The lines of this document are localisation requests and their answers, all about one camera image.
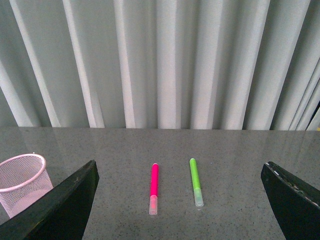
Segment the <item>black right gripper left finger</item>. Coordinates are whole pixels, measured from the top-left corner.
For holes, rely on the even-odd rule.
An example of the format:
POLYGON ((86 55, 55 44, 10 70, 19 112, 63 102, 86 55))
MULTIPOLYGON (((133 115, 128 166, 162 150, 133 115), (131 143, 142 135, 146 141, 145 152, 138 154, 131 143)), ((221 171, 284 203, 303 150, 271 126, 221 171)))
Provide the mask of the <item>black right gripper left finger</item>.
POLYGON ((99 182, 90 160, 28 208, 0 226, 2 240, 81 240, 99 182))

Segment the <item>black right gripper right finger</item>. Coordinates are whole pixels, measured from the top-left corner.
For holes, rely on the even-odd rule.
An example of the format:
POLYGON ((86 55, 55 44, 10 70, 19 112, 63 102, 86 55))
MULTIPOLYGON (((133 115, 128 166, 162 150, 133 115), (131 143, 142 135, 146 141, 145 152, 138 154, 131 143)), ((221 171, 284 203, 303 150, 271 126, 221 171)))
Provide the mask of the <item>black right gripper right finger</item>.
POLYGON ((287 240, 320 238, 320 191, 272 161, 260 175, 274 216, 287 240))

